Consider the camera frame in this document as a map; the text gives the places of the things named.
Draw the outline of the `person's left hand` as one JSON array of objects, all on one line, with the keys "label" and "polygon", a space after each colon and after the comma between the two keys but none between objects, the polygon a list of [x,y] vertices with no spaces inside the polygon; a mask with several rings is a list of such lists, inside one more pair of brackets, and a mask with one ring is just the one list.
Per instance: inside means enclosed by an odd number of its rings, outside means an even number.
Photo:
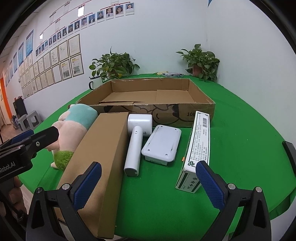
[{"label": "person's left hand", "polygon": [[14,206],[14,208],[18,211],[23,211],[27,213],[24,201],[23,201],[23,193],[21,190],[22,183],[19,178],[14,177],[14,188],[9,191],[8,198],[10,203]]}]

